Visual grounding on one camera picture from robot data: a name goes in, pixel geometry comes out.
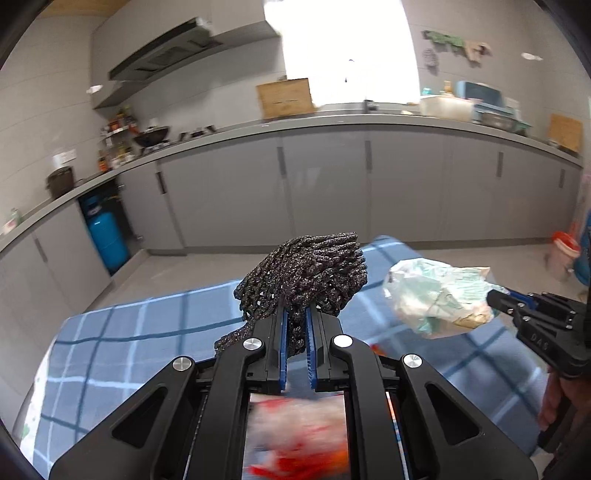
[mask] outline metal screw cap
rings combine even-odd
[[[336,346],[341,348],[347,348],[348,346],[353,345],[353,339],[349,335],[337,335],[333,338],[333,342]]]
[[[414,353],[410,353],[408,355],[405,355],[404,358],[402,359],[402,361],[404,362],[404,364],[407,367],[410,367],[410,368],[417,368],[423,364],[423,359],[421,357],[419,357],[418,355],[415,355]]]
[[[180,356],[173,362],[173,368],[178,372],[184,372],[187,368],[190,368],[192,361],[186,356]]]
[[[258,338],[247,338],[242,342],[242,346],[246,350],[257,350],[262,346],[262,342]]]

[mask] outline black gripper frame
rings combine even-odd
[[[250,393],[279,394],[287,315],[216,359],[172,361],[57,460],[50,480],[238,480]],[[343,391],[354,480],[534,480],[534,465],[417,356],[376,355],[310,308],[316,391]],[[400,430],[400,445],[394,415]]]
[[[591,303],[553,293],[524,295],[491,290],[488,304],[510,315],[517,338],[558,374],[569,380],[591,375]],[[554,452],[570,431],[576,410],[563,396],[556,421],[540,432],[538,445]]]

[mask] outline gray countertop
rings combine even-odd
[[[219,132],[205,137],[195,138],[183,143],[172,145],[163,150],[146,155],[137,160],[134,160],[124,166],[117,168],[114,171],[107,172],[100,175],[86,183],[76,187],[64,196],[57,200],[45,205],[29,217],[12,232],[7,235],[3,235],[0,238],[0,252],[4,250],[13,240],[19,237],[19,235],[26,232],[38,221],[42,220],[45,216],[64,205],[65,203],[84,195],[89,190],[94,189],[98,185],[111,180],[118,174],[130,170],[140,165],[153,162],[159,158],[168,157],[175,153],[190,150],[192,148],[202,147],[204,145],[214,144],[223,142],[226,140],[232,140],[235,138],[248,137],[250,135],[257,135],[266,132],[278,132],[283,130],[291,130],[296,128],[305,127],[322,127],[322,126],[338,126],[338,125],[411,125],[417,127],[430,127],[430,128],[443,128],[448,130],[455,130],[460,132],[471,132],[475,134],[487,135],[489,137],[502,138],[508,141],[515,142],[516,144],[526,145],[531,148],[544,151],[552,154],[558,158],[571,162],[574,165],[583,167],[583,159],[572,157],[556,148],[545,145],[531,138],[521,137],[519,135],[511,134],[503,130],[495,128],[484,127],[477,124],[469,124],[465,122],[456,122],[451,120],[441,120],[438,118],[418,116],[418,115],[392,115],[392,114],[380,114],[380,113],[369,113],[369,114],[323,114],[319,112],[316,115],[308,116],[305,118],[288,118],[283,120],[276,120],[269,123],[256,122],[252,125],[242,125],[236,128],[228,129],[227,131]]]

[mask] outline white tile wall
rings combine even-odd
[[[74,174],[97,171],[99,128],[90,86],[90,34],[99,17],[35,20],[0,70],[0,223],[45,201],[51,157],[76,148]]]
[[[532,50],[533,40],[522,25],[521,11],[515,1],[402,0],[402,4],[413,37],[421,88],[428,86],[438,92],[443,80],[486,83],[520,101],[525,106],[524,119],[532,124],[532,133],[537,134],[541,131],[541,119],[537,116],[540,109],[535,105],[540,102],[542,86],[538,65],[520,56],[521,52]],[[423,38],[423,30],[484,41],[490,45],[492,54],[485,56],[481,64],[471,63],[450,46],[434,46]],[[437,51],[437,70],[425,68],[426,48]]]
[[[591,131],[589,128],[591,80],[574,50],[552,18],[532,0],[515,0],[524,19],[535,51],[544,60],[536,62],[540,70],[543,107],[543,134],[547,135],[550,115],[559,113],[583,122],[583,147],[586,170],[591,168]]]
[[[589,130],[591,80],[551,17],[534,0],[402,0],[411,35],[421,88],[438,92],[443,80],[469,80],[498,88],[521,103],[531,135],[547,136],[552,112],[579,119]],[[423,30],[487,42],[492,50],[481,65],[468,62],[451,47],[434,46]],[[426,69],[423,51],[438,51],[439,68]],[[541,56],[528,61],[522,52]],[[591,157],[591,138],[585,135],[583,156]]]
[[[178,69],[124,102],[143,127],[151,118],[171,127],[169,137],[206,125],[229,127],[262,118],[256,85],[285,75],[280,38],[206,57]]]

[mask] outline range hood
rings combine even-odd
[[[185,65],[190,57],[221,45],[212,38],[202,19],[193,18],[132,53],[109,72],[109,79],[149,81]]]

